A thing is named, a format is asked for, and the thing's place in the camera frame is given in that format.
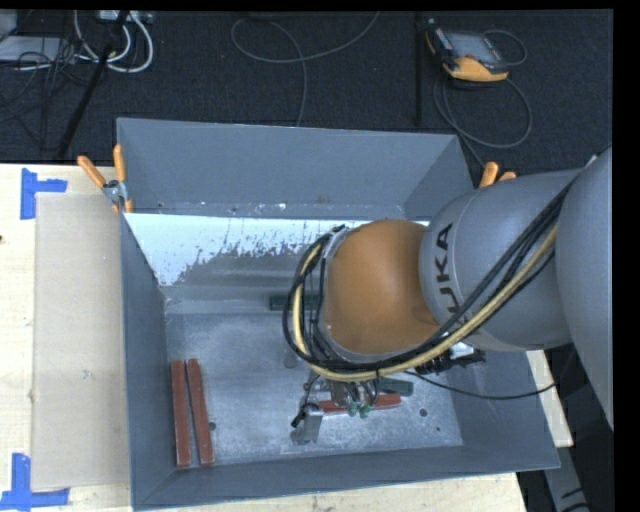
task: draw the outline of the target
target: wooden block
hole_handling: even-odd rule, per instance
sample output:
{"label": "wooden block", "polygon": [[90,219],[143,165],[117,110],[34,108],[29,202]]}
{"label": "wooden block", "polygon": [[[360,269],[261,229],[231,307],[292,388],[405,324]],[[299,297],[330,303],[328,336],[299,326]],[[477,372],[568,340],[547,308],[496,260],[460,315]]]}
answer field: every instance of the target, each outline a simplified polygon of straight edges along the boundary
{"label": "wooden block", "polygon": [[[402,398],[398,393],[387,393],[381,394],[378,401],[374,404],[374,409],[388,409],[390,407],[397,407],[402,403]],[[337,406],[331,400],[320,400],[318,402],[318,407],[322,409],[325,413],[333,413],[333,412],[347,412],[347,409],[344,407]]]}
{"label": "wooden block", "polygon": [[191,465],[189,446],[189,399],[184,361],[171,361],[171,392],[173,398],[173,425],[176,441],[176,466]]}
{"label": "wooden block", "polygon": [[191,395],[191,411],[193,412],[193,424],[196,431],[196,444],[201,466],[213,464],[213,446],[211,433],[209,432],[209,416],[207,404],[204,398],[204,386],[202,385],[202,372],[197,359],[187,360],[187,379],[189,381],[189,394]]}

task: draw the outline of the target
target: gray metal bin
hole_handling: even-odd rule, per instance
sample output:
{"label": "gray metal bin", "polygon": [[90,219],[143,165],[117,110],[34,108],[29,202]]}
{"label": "gray metal bin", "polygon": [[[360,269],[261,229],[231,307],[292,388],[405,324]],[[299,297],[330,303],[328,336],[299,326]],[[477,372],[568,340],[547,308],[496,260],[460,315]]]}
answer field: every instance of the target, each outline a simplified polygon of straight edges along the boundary
{"label": "gray metal bin", "polygon": [[[308,369],[283,364],[269,297],[330,226],[428,223],[472,190],[457,137],[143,119],[119,119],[117,137],[135,205],[120,223],[135,509],[558,467],[537,396],[420,381],[398,408],[327,418],[317,443],[289,439]],[[216,462],[178,470],[169,361],[192,357]],[[433,378],[535,389],[523,353]]]}

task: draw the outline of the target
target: electronic device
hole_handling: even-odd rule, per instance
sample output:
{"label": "electronic device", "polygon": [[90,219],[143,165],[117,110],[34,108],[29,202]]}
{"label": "electronic device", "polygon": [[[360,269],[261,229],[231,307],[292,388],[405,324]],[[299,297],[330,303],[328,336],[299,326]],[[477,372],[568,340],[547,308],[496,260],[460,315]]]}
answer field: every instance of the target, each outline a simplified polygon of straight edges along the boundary
{"label": "electronic device", "polygon": [[484,34],[449,30],[429,23],[425,39],[443,69],[457,80],[488,84],[509,76],[507,63]]}

